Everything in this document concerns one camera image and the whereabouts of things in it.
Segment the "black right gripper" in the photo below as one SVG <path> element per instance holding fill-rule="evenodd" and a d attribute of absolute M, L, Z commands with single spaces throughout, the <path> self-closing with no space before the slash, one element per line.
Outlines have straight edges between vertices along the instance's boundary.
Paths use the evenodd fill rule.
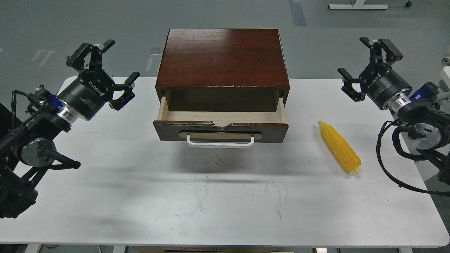
<path fill-rule="evenodd" d="M 387 102 L 397 93 L 409 95 L 412 91 L 412 87 L 391 67 L 403 59 L 403 54 L 389 39 L 374 41 L 360 37 L 359 40 L 370 50 L 369 64 L 360 78 L 353 78 L 346 69 L 338 68 L 343 82 L 341 90 L 355 102 L 364 101 L 367 94 L 379 109 L 386 110 Z M 358 92 L 353 84 L 361 82 L 362 91 Z"/>

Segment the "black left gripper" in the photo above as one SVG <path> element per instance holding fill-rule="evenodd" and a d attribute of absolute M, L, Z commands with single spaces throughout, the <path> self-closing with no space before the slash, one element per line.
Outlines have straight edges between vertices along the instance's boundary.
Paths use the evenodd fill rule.
<path fill-rule="evenodd" d="M 76 110 L 86 121 L 109 103 L 111 109 L 121 110 L 134 97 L 134 82 L 140 77 L 133 72 L 123 84 L 114 85 L 113 79 L 103 71 L 102 57 L 114 44 L 109 39 L 103 44 L 83 43 L 71 55 L 66 57 L 66 66 L 82 72 L 71 84 L 58 94 L 58 98 Z M 117 99 L 112 99 L 114 92 L 122 91 Z"/>

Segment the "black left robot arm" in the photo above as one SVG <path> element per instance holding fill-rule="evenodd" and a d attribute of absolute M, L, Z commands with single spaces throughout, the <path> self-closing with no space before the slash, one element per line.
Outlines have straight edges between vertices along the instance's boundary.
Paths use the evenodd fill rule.
<path fill-rule="evenodd" d="M 54 139 L 79 118 L 89 121 L 108 103 L 121 110 L 134 97 L 133 72 L 116 84 L 102 58 L 115 41 L 83 43 L 66 58 L 78 77 L 58 94 L 39 85 L 33 93 L 12 91 L 11 108 L 1 105 L 0 216 L 17 218 L 36 203 L 37 184 L 48 170 L 78 169 L 80 162 L 59 153 Z"/>

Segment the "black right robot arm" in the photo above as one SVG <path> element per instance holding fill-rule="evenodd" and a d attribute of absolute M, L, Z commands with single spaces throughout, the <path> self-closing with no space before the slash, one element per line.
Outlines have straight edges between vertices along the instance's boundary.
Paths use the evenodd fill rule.
<path fill-rule="evenodd" d="M 440 182 L 449 184 L 449 155 L 438 151 L 449 144 L 449 114 L 433 107 L 433 102 L 411 95 L 412 87 L 396 73 L 392 64 L 403 54 L 389 39 L 360 37 L 369 49 L 369 63 L 357 78 L 344 68 L 342 91 L 353 101 L 368 96 L 380 110 L 390 110 L 398 119 L 392 141 L 400 156 L 415 161 L 429 161 L 438 168 Z"/>

